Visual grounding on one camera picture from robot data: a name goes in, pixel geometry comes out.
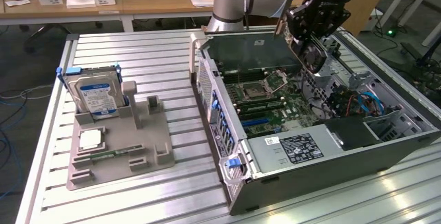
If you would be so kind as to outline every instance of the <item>hard drive label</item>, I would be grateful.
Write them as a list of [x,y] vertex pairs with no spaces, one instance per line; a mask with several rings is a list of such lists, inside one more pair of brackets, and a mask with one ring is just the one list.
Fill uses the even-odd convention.
[[114,99],[108,92],[109,84],[94,84],[80,87],[84,103],[93,115],[108,115],[116,111]]
[[297,164],[323,157],[309,134],[301,134],[284,139],[279,139],[285,155],[292,164]]

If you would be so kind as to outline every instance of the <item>barcode sticker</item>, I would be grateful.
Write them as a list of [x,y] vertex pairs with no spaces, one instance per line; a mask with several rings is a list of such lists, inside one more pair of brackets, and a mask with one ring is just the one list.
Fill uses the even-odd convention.
[[276,143],[280,143],[277,140],[277,136],[269,137],[269,138],[264,138],[264,142],[267,143],[267,145],[272,145]]
[[118,11],[100,11],[98,14],[118,14]]

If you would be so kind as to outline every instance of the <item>circuit board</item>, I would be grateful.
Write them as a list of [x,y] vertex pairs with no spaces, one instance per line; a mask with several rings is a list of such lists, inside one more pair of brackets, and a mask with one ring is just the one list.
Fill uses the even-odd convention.
[[308,127],[317,120],[295,80],[281,70],[225,88],[248,138]]

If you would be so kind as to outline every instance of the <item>hard drive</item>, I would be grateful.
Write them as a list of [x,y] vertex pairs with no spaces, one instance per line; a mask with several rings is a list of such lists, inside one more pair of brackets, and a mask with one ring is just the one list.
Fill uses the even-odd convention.
[[94,120],[118,115],[117,107],[125,106],[118,66],[66,68],[62,81],[77,113],[89,112]]

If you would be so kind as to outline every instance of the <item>red cable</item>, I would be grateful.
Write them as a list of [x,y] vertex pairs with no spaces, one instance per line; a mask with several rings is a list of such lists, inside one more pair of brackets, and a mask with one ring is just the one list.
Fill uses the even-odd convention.
[[351,102],[351,98],[352,98],[353,96],[355,96],[355,95],[351,95],[349,98],[348,98],[347,109],[345,109],[345,116],[348,115],[349,102]]

